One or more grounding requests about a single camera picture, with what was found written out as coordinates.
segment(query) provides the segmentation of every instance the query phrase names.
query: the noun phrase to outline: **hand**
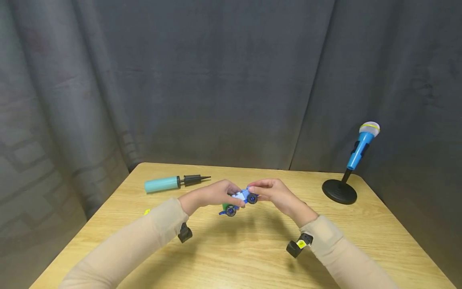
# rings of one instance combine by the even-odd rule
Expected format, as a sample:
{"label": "hand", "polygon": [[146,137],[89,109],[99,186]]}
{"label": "hand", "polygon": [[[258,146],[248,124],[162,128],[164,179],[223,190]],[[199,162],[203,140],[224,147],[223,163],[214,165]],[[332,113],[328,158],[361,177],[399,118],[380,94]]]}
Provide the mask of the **hand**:
{"label": "hand", "polygon": [[245,203],[241,199],[236,199],[230,196],[241,189],[232,182],[224,179],[208,186],[190,191],[178,198],[183,211],[191,216],[199,207],[208,205],[221,205],[230,203],[235,206],[245,207]]}
{"label": "hand", "polygon": [[257,194],[259,201],[271,201],[299,228],[318,217],[318,214],[294,195],[280,179],[262,179],[250,183],[249,186],[249,192]]}

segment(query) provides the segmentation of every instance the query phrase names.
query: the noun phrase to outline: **left hand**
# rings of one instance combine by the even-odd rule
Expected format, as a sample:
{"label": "left hand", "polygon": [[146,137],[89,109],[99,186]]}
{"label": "left hand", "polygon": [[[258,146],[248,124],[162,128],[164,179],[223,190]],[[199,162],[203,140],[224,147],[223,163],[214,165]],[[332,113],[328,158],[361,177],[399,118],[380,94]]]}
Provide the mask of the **left hand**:
{"label": "left hand", "polygon": [[221,205],[230,203],[235,206],[245,207],[243,200],[230,196],[241,189],[227,179],[210,184],[208,186],[190,191],[178,198],[183,211],[191,216],[199,207],[208,205]]}

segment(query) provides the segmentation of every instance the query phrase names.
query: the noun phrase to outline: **wrist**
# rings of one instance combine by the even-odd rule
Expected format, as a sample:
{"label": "wrist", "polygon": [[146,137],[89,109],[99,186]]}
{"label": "wrist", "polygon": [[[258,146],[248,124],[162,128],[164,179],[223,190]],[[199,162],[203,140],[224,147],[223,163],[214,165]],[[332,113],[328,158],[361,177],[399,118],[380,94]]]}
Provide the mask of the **wrist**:
{"label": "wrist", "polygon": [[178,198],[181,208],[188,215],[191,216],[199,207],[201,207],[201,200],[195,191],[186,193]]}
{"label": "wrist", "polygon": [[289,215],[299,228],[316,220],[318,216],[319,215],[312,208],[302,201],[292,207],[292,211]]}

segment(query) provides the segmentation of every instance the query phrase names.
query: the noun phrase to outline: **blue toy car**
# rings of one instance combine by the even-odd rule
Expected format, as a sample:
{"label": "blue toy car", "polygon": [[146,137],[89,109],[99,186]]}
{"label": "blue toy car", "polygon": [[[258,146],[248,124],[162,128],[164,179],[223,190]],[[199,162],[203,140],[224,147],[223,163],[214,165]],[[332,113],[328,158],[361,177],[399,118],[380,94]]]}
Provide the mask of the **blue toy car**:
{"label": "blue toy car", "polygon": [[[233,198],[241,199],[244,201],[244,203],[250,203],[250,204],[255,204],[258,201],[258,195],[249,192],[249,187],[247,187],[245,190],[242,190],[240,192],[237,192],[234,195],[231,195]],[[227,215],[229,217],[232,217],[236,214],[236,211],[239,209],[238,206],[234,206],[231,204],[223,204],[223,211],[219,212],[218,215]]]}

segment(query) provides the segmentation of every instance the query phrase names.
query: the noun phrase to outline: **finger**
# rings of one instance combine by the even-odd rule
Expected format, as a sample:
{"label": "finger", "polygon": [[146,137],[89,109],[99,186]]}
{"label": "finger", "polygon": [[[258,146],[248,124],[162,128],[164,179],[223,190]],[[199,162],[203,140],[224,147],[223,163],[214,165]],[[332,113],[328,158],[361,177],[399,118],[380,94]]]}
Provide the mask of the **finger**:
{"label": "finger", "polygon": [[274,180],[272,178],[261,179],[249,184],[249,187],[271,188]]}
{"label": "finger", "polygon": [[228,187],[226,188],[227,193],[237,193],[241,191],[241,189],[233,182],[227,181],[228,182]]}
{"label": "finger", "polygon": [[233,198],[231,196],[227,196],[226,203],[230,203],[231,205],[239,206],[241,208],[245,207],[245,203],[243,200],[238,199],[238,198]]}
{"label": "finger", "polygon": [[271,197],[273,195],[272,191],[273,190],[271,190],[271,189],[260,188],[260,187],[250,187],[249,188],[249,192],[251,192],[251,193],[254,193],[254,194],[257,194],[257,195],[268,196],[268,197]]}
{"label": "finger", "polygon": [[264,195],[258,195],[258,201],[269,201],[269,197]]}

